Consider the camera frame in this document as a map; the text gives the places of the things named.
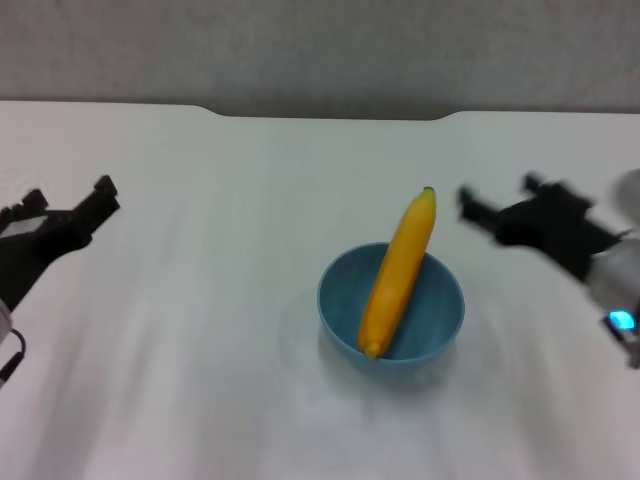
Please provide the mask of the yellow banana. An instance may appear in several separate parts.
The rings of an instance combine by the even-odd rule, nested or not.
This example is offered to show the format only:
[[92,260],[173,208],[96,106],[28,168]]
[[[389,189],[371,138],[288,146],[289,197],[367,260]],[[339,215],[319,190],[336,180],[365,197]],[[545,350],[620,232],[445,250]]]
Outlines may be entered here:
[[413,291],[435,220],[435,190],[426,187],[401,217],[364,309],[357,345],[369,358],[381,357],[391,344]]

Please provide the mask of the blue plastic bowl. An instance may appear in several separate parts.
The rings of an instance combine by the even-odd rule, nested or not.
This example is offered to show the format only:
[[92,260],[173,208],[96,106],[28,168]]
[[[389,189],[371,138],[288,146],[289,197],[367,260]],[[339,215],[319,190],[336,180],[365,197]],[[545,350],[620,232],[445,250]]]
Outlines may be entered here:
[[400,377],[449,349],[463,324],[465,300],[453,273],[425,254],[389,349],[380,359],[366,357],[357,349],[359,324],[387,247],[375,242],[342,253],[324,271],[316,297],[325,333],[353,367],[378,377]]

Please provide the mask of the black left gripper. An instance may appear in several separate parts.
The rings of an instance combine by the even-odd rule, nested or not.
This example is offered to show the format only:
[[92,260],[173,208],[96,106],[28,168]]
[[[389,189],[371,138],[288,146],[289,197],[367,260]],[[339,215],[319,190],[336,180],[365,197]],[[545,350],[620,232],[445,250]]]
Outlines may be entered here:
[[88,246],[93,233],[117,210],[118,191],[109,175],[72,211],[45,212],[40,189],[0,209],[0,300],[13,312],[46,269],[60,257]]

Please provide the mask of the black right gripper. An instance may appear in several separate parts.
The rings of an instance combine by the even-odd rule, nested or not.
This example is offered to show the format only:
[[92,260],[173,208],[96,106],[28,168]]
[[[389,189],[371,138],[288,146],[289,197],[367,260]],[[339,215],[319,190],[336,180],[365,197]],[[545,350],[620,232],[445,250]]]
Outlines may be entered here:
[[564,183],[546,182],[535,172],[521,181],[530,198],[501,211],[479,200],[472,189],[458,191],[459,218],[473,224],[503,246],[536,249],[580,282],[592,258],[620,242],[620,237],[587,219],[593,203]]

